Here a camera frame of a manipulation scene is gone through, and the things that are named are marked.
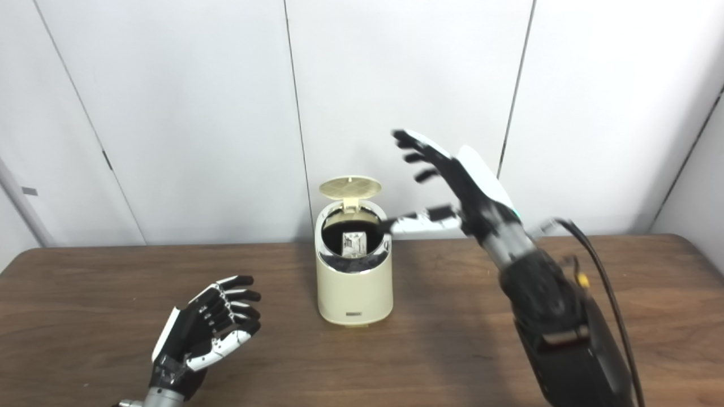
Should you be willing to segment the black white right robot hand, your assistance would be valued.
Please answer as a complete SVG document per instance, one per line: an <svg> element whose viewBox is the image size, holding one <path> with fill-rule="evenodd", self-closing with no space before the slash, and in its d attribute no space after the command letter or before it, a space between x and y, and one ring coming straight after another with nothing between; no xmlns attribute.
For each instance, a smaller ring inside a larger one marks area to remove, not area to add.
<svg viewBox="0 0 724 407"><path fill-rule="evenodd" d="M451 155L419 132L396 129L391 134L399 149L410 151L404 157L405 162L430 165L415 175L416 182L422 184L430 178L441 177L458 199L459 206L436 206L382 220L377 225L378 232L401 235L460 229L463 234L481 241L503 224L520 223L502 184L475 150L463 146L457 155Z"/></svg>

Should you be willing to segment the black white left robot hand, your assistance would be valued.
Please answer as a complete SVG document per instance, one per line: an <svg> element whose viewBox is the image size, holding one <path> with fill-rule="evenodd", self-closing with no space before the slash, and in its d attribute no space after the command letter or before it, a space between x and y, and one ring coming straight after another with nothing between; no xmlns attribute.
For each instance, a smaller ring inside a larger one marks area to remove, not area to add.
<svg viewBox="0 0 724 407"><path fill-rule="evenodd" d="M174 307L152 352L150 396L188 402L209 368L234 353L261 328L261 314L251 306L261 294L250 289L254 278L235 275L202 289L188 304Z"/></svg>

